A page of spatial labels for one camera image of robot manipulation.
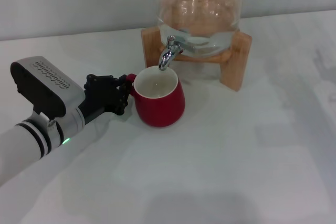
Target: glass jar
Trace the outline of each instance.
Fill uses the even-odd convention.
[[[159,0],[161,41],[167,37],[187,44],[183,54],[208,57],[231,44],[238,29],[242,0]]]

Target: red mug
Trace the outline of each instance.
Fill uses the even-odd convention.
[[[133,82],[131,95],[143,122],[153,127],[165,127],[180,119],[185,100],[180,80],[173,69],[161,71],[158,66],[153,66],[137,76],[129,74],[127,80]]]

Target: wooden dispenser stand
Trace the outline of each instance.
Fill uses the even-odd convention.
[[[156,27],[141,30],[142,46],[146,67],[157,66],[164,45],[161,43],[160,30]],[[178,55],[174,60],[188,62],[218,63],[220,65],[220,82],[238,91],[243,82],[247,57],[250,51],[252,37],[237,31],[232,38],[231,47],[223,52],[207,58],[193,58]]]

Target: robotic arm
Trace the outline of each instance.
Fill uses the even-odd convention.
[[[132,86],[126,75],[90,74],[83,90],[44,57],[13,62],[10,72],[34,108],[29,118],[0,135],[0,186],[102,113],[122,115]]]

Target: white tabletop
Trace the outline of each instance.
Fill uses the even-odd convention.
[[[0,188],[0,223],[336,223],[336,11],[249,18],[242,89],[219,66],[174,62],[178,123],[143,124],[132,99]],[[28,117],[11,62],[86,75],[144,68],[140,30],[0,42],[0,131]]]

